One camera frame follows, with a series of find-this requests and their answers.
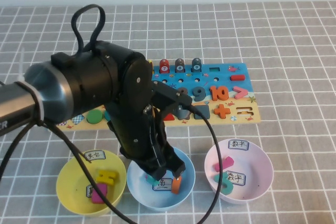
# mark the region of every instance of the pink number piece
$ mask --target pink number piece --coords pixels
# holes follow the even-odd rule
[[[223,170],[229,168],[230,166],[233,166],[234,163],[235,161],[231,157],[227,157],[225,160],[222,160]],[[216,172],[219,172],[219,163],[215,164],[214,168]]]

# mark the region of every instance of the black cable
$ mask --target black cable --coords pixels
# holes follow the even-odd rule
[[[91,38],[90,38],[90,43],[89,43],[89,48],[86,47],[86,50],[93,50],[94,46],[96,44],[98,35],[100,34],[100,32],[102,31],[104,25],[105,25],[105,19],[106,19],[106,15],[105,15],[105,11],[102,7],[100,7],[99,5],[87,5],[81,9],[79,9],[78,11],[76,11],[74,13],[74,15],[72,16],[71,19],[71,27],[73,29],[73,32],[76,35],[77,38],[77,42],[78,42],[78,50],[77,53],[75,54],[76,56],[80,56],[80,54],[83,52],[84,49],[84,43],[83,43],[83,38],[80,35],[78,29],[77,29],[77,19],[80,17],[80,15],[82,15],[84,12],[88,11],[89,9],[93,9],[93,8],[98,8],[99,13],[100,13],[100,17],[99,17],[99,21],[98,21],[98,25],[96,26],[96,28],[94,29]]]
[[[9,159],[11,158],[15,148],[17,147],[17,145],[19,144],[19,142],[21,141],[21,139],[27,134],[27,132],[35,125],[35,122],[30,122],[29,124],[27,124],[21,131],[20,133],[16,136],[16,138],[12,141],[11,145],[9,146],[4,159],[1,162],[0,165],[0,181],[2,179],[2,176],[4,174],[4,171],[6,169],[6,166],[9,162]]]
[[[219,197],[219,193],[221,192],[221,188],[222,188],[222,178],[223,178],[223,165],[222,165],[222,156],[221,156],[221,151],[219,149],[219,145],[218,145],[218,140],[217,140],[217,137],[216,137],[216,134],[214,132],[214,129],[212,128],[211,124],[209,123],[208,119],[205,117],[205,115],[203,115],[195,106],[193,105],[190,105],[187,107],[187,109],[196,114],[196,115],[199,115],[203,121],[206,123],[206,125],[208,126],[210,132],[211,132],[211,135],[212,135],[212,138],[214,139],[214,143],[215,143],[215,146],[216,146],[216,150],[217,150],[217,155],[218,155],[218,163],[219,163],[219,183],[218,183],[218,186],[217,186],[217,190],[216,190],[216,194],[215,194],[215,197],[214,197],[214,200],[212,201],[208,211],[205,213],[205,215],[202,217],[202,219],[197,223],[197,224],[202,224],[206,218],[209,217],[209,215],[211,214],[212,210],[214,209],[215,205],[216,205],[216,202],[218,200],[218,197]]]
[[[219,150],[219,145],[218,145],[218,141],[217,141],[217,137],[215,135],[214,130],[212,129],[209,121],[207,120],[207,118],[195,107],[195,106],[188,106],[187,109],[189,111],[191,111],[194,114],[199,115],[204,122],[206,123],[206,125],[208,126],[211,135],[214,139],[214,143],[217,149],[217,154],[218,154],[218,160],[219,160],[219,181],[222,181],[222,177],[223,177],[223,165],[222,165],[222,157],[221,157],[221,153]],[[24,127],[24,129],[16,136],[16,138],[14,139],[14,141],[12,142],[12,144],[10,145],[9,149],[7,150],[5,157],[3,159],[3,161],[1,162],[0,165],[0,181],[2,179],[4,170],[8,164],[8,161],[11,157],[11,155],[13,154],[15,148],[17,147],[19,141],[25,136],[25,134],[34,126],[35,122],[30,122],[27,126]],[[79,150],[75,147],[74,144],[71,143],[71,141],[69,140],[69,138],[58,128],[56,127],[54,124],[52,124],[51,122],[45,121],[45,123],[43,124],[43,127],[46,127],[47,129],[51,130],[55,135],[57,135],[59,138],[61,138],[69,147],[69,149],[71,150],[71,152],[73,153],[74,157],[76,158],[77,162],[79,163],[80,167],[82,168],[84,174],[86,175],[87,179],[90,181],[91,185],[93,186],[93,188],[96,190],[97,194],[100,196],[100,198],[103,200],[103,202],[116,214],[118,215],[122,220],[126,221],[129,224],[137,224],[136,222],[132,221],[131,219],[129,219],[128,217],[126,217],[123,213],[121,213],[117,208],[115,208],[112,203],[104,196],[104,194],[101,192],[101,190],[99,189],[99,187],[97,186],[96,182],[94,181],[94,179],[92,178],[91,174],[89,173],[88,169],[86,168],[83,160],[81,159],[81,157],[79,156]],[[210,215],[210,213],[212,212],[212,210],[214,209],[216,202],[218,200],[219,197],[219,193],[221,192],[221,183],[218,183],[218,187],[217,187],[217,191],[214,197],[214,200],[212,202],[212,204],[210,205],[208,211],[205,213],[205,215],[203,216],[203,218],[197,223],[197,224],[202,224]]]

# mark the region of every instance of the red triangle piece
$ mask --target red triangle piece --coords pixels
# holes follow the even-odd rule
[[[175,118],[172,113],[169,113],[163,120],[164,121],[174,121]]]

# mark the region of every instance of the table surface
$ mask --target table surface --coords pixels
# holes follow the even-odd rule
[[[154,60],[190,63],[244,62],[256,92],[260,124],[215,126],[219,140],[244,138],[269,155],[271,189],[244,205],[220,201],[207,223],[335,223],[336,212],[336,2],[106,6],[100,39],[138,50]],[[77,50],[70,19],[78,7],[0,8],[0,80],[18,77],[19,48],[24,70],[54,52]],[[88,40],[98,19],[84,14],[79,30]],[[0,158],[17,131],[0,137]],[[82,150],[118,152],[109,131],[67,133]],[[143,223],[195,223],[214,193],[203,161],[212,146],[205,127],[171,127],[169,142],[189,154],[196,168],[191,195],[179,207],[153,213],[128,189],[118,209]],[[65,144],[33,128],[19,144],[0,183],[0,224],[121,223],[68,212],[55,192],[57,175],[70,158]]]

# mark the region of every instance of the yellow bowl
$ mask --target yellow bowl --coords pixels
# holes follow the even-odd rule
[[[114,181],[114,186],[108,186],[107,193],[107,199],[116,206],[121,199],[127,181],[124,163],[116,154],[105,150],[88,151],[85,152],[85,155],[91,159],[91,163],[89,163],[82,158],[94,179],[98,175],[98,170],[118,172],[118,178]],[[109,207],[105,204],[93,204],[91,198],[87,197],[88,186],[90,186],[90,182],[77,160],[72,158],[58,175],[56,182],[57,197],[66,209],[75,214],[85,216],[107,214],[110,211]]]

